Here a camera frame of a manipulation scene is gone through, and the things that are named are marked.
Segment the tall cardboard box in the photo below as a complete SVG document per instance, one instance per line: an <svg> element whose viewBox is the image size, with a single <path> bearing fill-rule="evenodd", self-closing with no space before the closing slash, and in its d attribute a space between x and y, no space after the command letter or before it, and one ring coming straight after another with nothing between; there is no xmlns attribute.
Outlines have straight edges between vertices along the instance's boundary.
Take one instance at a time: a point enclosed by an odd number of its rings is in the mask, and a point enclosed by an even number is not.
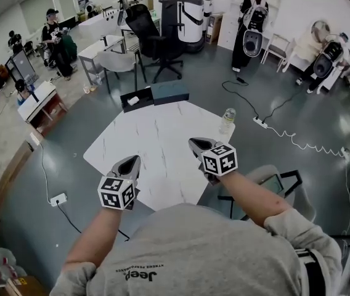
<svg viewBox="0 0 350 296"><path fill-rule="evenodd" d="M218 40L223 16L223 12L210 15L205 35L205 42L207 44L213 44Z"/></svg>

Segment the grey shell chair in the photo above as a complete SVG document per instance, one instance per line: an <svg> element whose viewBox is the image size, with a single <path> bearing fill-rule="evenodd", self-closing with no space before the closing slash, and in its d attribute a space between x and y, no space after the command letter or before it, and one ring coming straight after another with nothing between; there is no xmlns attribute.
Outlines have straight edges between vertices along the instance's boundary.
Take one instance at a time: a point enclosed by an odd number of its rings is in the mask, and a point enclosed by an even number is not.
<svg viewBox="0 0 350 296"><path fill-rule="evenodd" d="M134 88L135 91L137 91L137 68L139 67L142 72L143 79L145 83L147 83L145 68L139 49L126 53L119 53L115 52L114 50L100 51L97 53L97 59L103 68L105 82L109 92L110 86L108 82L108 72L113 72L118 79L120 79L118 76L119 73L133 72Z"/></svg>
<svg viewBox="0 0 350 296"><path fill-rule="evenodd" d="M310 222L314 222L316 218L316 210L310 203L310 200L307 196L307 192L303 187L303 180L298 170L291 170L284 173L280 173L275 166L264 165L253 170L246 177L254 181L255 183L258 183L259 181L262 181L263 179L266 179L274 174L279 175L282 185L284 179L296 179L295 183L288 189L285 189L283 185L284 190L278 195L283 197L307 220L309 220Z"/></svg>

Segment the white top wooden desk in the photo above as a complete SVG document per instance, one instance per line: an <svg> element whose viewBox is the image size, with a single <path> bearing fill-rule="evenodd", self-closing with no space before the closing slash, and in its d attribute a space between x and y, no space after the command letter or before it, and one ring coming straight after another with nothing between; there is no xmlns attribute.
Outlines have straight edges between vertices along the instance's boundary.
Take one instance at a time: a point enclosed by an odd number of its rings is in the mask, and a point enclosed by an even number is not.
<svg viewBox="0 0 350 296"><path fill-rule="evenodd" d="M43 81L18 108L19 115L32 127L33 133L43 138L67 112L56 87L48 81Z"/></svg>

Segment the white wooden chair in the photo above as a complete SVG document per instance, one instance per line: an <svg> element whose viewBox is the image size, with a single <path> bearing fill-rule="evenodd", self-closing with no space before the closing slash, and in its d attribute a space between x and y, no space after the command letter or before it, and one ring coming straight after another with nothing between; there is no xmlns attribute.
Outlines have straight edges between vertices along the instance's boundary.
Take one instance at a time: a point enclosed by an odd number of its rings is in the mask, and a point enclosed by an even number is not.
<svg viewBox="0 0 350 296"><path fill-rule="evenodd" d="M276 72L278 72L287 59L287 49L289 45L289 40L278 34L273 34L270 40L268 41L267 47L265 48L264 54L261 59L261 64L264 65L268 55L272 54L275 57L279 58L279 63L276 69Z"/></svg>

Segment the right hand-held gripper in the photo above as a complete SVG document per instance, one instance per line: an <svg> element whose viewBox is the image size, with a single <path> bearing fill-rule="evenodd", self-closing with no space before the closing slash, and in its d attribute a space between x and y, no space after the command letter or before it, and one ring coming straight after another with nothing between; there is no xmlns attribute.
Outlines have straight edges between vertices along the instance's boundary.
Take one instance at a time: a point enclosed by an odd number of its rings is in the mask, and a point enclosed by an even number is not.
<svg viewBox="0 0 350 296"><path fill-rule="evenodd" d="M237 152L231 145L211 138L190 138L188 143L195 158L201 162L204 176L210 184L218 184L220 177L238 168Z"/></svg>

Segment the black box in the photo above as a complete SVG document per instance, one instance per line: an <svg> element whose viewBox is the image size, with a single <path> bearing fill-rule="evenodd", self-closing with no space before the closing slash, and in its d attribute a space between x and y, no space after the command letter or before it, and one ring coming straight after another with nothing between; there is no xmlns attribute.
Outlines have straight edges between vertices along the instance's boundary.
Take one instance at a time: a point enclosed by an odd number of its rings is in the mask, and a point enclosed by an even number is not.
<svg viewBox="0 0 350 296"><path fill-rule="evenodd" d="M133 106L130 106L128 104L128 99L131 99L134 96L139 98L139 102ZM124 113L153 105L153 95L150 87L124 94L120 97L120 99Z"/></svg>

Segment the grey metal table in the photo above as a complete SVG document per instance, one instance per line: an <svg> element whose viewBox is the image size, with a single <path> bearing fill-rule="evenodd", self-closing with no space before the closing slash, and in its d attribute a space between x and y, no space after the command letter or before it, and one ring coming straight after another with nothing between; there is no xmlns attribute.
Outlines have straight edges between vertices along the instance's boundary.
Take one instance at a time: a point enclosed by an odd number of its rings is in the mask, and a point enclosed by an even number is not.
<svg viewBox="0 0 350 296"><path fill-rule="evenodd" d="M117 35L104 36L102 39L96 41L78 53L78 58L87 76L89 84L97 85L96 74L99 74L101 79L103 76L103 68L97 59L97 53L112 49L120 49L122 53L124 53L126 50L124 37Z"/></svg>

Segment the black framed board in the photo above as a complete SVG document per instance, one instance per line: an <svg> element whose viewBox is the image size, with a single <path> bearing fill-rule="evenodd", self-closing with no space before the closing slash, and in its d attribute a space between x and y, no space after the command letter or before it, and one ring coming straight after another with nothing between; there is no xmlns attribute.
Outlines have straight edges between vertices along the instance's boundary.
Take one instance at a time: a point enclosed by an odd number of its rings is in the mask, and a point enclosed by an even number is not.
<svg viewBox="0 0 350 296"><path fill-rule="evenodd" d="M26 84L34 84L39 79L24 50L12 55L5 67L14 82L24 80Z"/></svg>

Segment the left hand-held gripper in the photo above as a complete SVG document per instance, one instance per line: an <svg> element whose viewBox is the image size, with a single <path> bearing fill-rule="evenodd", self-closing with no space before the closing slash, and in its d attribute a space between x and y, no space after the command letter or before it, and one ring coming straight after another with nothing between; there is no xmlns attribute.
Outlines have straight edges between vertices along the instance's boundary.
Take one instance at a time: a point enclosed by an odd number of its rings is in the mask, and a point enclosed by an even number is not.
<svg viewBox="0 0 350 296"><path fill-rule="evenodd" d="M100 180L97 192L104 208L132 210L139 190L141 159L138 155L126 157L115 163L110 172Z"/></svg>

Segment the person's left forearm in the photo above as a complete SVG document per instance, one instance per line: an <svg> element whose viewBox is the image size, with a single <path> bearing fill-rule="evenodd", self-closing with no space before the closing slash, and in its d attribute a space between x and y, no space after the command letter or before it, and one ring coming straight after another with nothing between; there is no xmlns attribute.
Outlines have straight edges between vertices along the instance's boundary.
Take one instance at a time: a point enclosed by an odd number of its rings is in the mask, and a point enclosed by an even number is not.
<svg viewBox="0 0 350 296"><path fill-rule="evenodd" d="M70 250L62 271L92 263L98 268L112 250L123 211L102 208Z"/></svg>

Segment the black office chair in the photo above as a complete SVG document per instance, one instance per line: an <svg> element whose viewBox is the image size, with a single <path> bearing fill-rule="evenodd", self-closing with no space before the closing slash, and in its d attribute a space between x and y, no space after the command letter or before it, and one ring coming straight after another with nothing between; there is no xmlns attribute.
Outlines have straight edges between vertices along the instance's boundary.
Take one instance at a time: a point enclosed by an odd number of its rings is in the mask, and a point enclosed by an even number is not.
<svg viewBox="0 0 350 296"><path fill-rule="evenodd" d="M152 82L156 83L161 72L165 69L174 72L177 79L180 80L182 73L173 67L175 64L184 65L184 62L179 59L185 51L185 46L177 38L178 25L170 25L170 34L163 36L155 26L147 6L135 4L129 7L126 13L126 23L138 37L140 53L146 58L152 59L152 63L146 67L158 68Z"/></svg>

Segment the white black backpack device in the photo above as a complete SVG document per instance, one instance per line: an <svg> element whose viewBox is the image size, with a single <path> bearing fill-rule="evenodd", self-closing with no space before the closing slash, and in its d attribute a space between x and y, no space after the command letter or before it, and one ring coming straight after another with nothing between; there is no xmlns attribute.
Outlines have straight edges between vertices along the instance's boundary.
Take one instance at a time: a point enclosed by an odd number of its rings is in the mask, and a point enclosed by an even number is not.
<svg viewBox="0 0 350 296"><path fill-rule="evenodd" d="M255 5L246 12L243 26L243 50L248 57L257 57L262 49L263 33L267 26L269 11L261 5Z"/></svg>
<svg viewBox="0 0 350 296"><path fill-rule="evenodd" d="M343 54L343 45L339 41L329 41L315 60L313 70L316 77L329 75Z"/></svg>

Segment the person's right forearm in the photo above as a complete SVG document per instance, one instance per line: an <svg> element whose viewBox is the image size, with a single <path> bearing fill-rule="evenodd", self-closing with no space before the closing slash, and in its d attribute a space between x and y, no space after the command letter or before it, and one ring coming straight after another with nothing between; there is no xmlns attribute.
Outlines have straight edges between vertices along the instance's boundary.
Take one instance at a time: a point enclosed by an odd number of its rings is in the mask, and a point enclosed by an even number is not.
<svg viewBox="0 0 350 296"><path fill-rule="evenodd" d="M250 181L237 171L220 176L219 180L236 204L260 227L264 226L267 218L292 209L285 199Z"/></svg>

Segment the clear water bottle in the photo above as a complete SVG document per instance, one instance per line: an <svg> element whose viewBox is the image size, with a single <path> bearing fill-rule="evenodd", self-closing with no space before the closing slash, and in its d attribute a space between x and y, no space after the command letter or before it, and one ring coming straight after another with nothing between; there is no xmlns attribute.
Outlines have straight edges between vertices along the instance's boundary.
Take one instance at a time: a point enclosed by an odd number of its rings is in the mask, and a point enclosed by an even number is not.
<svg viewBox="0 0 350 296"><path fill-rule="evenodd" d="M227 134L231 129L231 126L234 124L236 116L236 111L234 108L226 109L224 115L222 116L221 124L219 127L220 134Z"/></svg>

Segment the dark tablet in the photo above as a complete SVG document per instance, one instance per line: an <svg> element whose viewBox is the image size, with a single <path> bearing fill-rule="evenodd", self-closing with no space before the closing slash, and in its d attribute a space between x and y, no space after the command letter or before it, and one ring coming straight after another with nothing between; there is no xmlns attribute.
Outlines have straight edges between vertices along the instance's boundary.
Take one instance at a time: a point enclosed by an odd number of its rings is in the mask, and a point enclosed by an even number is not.
<svg viewBox="0 0 350 296"><path fill-rule="evenodd" d="M284 190L281 179L277 174L274 174L266 179L263 179L262 181L259 181L258 185L268 189L269 191L275 194L280 194Z"/></svg>

